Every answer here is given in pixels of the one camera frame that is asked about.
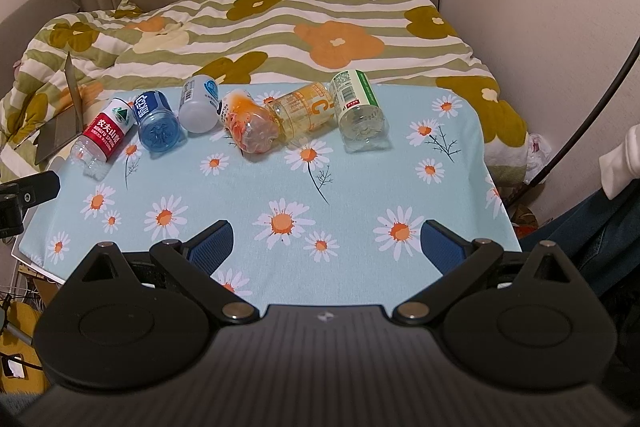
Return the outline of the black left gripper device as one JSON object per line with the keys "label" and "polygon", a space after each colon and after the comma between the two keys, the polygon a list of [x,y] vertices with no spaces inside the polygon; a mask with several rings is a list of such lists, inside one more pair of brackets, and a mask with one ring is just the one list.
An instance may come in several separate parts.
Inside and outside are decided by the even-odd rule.
{"label": "black left gripper device", "polygon": [[29,209],[55,199],[60,191],[60,178],[45,171],[0,185],[0,239],[10,239],[24,232],[24,219]]}

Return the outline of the brown cardboard piece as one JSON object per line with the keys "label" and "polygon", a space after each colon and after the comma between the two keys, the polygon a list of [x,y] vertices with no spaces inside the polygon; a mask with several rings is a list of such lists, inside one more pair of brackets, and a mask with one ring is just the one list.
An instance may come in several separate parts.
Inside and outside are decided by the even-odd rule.
{"label": "brown cardboard piece", "polygon": [[37,165],[49,160],[84,131],[82,101],[70,55],[67,55],[65,60],[64,74],[72,104],[40,128],[35,141]]}

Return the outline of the striped floral duvet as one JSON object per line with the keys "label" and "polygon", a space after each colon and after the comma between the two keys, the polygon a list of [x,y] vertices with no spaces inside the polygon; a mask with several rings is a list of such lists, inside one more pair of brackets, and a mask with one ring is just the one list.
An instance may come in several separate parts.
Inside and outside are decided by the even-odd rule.
{"label": "striped floral duvet", "polygon": [[525,120],[431,0],[179,0],[151,11],[122,0],[112,10],[47,15],[9,61],[3,180],[40,170],[37,132],[70,105],[66,64],[87,104],[113,91],[177,87],[195,74],[227,84],[316,82],[354,68],[373,83],[439,87],[448,96],[433,115],[476,110],[495,182],[525,176]]}

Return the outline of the daisy print blue tablecloth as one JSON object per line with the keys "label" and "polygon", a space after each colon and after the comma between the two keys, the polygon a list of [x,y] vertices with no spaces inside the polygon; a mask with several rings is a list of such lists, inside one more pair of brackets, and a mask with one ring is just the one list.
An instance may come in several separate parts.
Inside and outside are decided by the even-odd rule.
{"label": "daisy print blue tablecloth", "polygon": [[259,309],[393,308],[439,277],[420,230],[518,240],[484,161],[480,121],[438,88],[378,86],[387,150],[348,153],[332,126],[258,156],[222,129],[153,156],[130,133],[102,181],[64,162],[56,199],[37,208],[20,253],[64,281],[102,241],[145,251],[224,220],[229,257],[210,276]]}

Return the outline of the orange fruit label bottle cup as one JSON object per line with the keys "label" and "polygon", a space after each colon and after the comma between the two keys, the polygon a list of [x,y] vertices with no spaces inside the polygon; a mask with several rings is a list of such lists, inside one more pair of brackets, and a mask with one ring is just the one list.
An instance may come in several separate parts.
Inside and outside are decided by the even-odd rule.
{"label": "orange fruit label bottle cup", "polygon": [[258,105],[244,90],[235,89],[227,93],[220,101],[218,114],[232,140],[243,153],[267,153],[279,138],[277,119],[269,109]]}

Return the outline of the yellow vitamin C bottle cup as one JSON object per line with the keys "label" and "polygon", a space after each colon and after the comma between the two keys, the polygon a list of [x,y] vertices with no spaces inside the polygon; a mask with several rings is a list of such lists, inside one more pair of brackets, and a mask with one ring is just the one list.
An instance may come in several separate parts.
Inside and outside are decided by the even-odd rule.
{"label": "yellow vitamin C bottle cup", "polygon": [[305,84],[268,102],[266,107],[286,142],[318,130],[335,116],[333,98],[321,82]]}

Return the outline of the grey bed headboard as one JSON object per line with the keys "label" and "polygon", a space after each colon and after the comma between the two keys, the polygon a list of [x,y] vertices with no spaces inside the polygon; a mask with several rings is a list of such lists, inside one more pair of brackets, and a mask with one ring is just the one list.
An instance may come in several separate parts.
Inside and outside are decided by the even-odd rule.
{"label": "grey bed headboard", "polygon": [[77,0],[28,0],[2,20],[0,30],[1,95],[6,95],[14,81],[14,65],[22,57],[29,41],[49,20],[78,12]]}

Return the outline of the dark blue jeans leg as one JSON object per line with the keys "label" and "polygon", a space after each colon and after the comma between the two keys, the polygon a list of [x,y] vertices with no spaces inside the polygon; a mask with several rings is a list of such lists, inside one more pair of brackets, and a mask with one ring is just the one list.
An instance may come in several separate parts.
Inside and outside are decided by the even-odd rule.
{"label": "dark blue jeans leg", "polygon": [[520,240],[523,251],[557,243],[592,289],[603,294],[639,274],[639,182],[612,199],[598,190]]}

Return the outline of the white cloth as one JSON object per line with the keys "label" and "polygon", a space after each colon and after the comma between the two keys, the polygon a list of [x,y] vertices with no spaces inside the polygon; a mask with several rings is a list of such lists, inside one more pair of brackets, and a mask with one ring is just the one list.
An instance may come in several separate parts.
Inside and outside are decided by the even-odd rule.
{"label": "white cloth", "polygon": [[601,185],[608,199],[614,199],[640,178],[640,124],[626,132],[623,142],[599,158]]}

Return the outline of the red label bottle cup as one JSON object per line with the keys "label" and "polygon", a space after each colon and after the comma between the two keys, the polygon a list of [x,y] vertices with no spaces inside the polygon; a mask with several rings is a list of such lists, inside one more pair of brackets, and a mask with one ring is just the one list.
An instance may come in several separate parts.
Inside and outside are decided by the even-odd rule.
{"label": "red label bottle cup", "polygon": [[102,181],[110,170],[110,158],[134,127],[134,112],[121,98],[113,100],[93,118],[70,150],[70,161],[82,173]]}

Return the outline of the white frosted bottle cup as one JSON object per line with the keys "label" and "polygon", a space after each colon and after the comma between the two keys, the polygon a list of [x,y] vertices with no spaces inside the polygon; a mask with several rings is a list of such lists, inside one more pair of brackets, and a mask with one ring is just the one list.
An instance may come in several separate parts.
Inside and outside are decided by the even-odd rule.
{"label": "white frosted bottle cup", "polygon": [[195,75],[182,87],[178,119],[187,132],[202,134],[213,130],[218,122],[218,86],[212,77]]}

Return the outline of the blue plastic bottle cup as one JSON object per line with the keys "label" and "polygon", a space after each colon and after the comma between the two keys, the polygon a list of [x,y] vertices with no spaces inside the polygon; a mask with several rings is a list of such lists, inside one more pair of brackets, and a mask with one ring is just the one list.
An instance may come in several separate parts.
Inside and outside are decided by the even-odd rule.
{"label": "blue plastic bottle cup", "polygon": [[150,153],[166,153],[184,139],[178,117],[163,92],[142,92],[134,99],[132,109],[140,142]]}

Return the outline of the green white label bottle cup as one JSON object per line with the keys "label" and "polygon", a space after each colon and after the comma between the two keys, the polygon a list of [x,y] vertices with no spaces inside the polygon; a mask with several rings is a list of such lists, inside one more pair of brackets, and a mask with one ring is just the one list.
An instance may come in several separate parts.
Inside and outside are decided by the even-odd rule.
{"label": "green white label bottle cup", "polygon": [[358,69],[338,72],[329,83],[338,130],[348,153],[388,150],[388,124],[369,79]]}

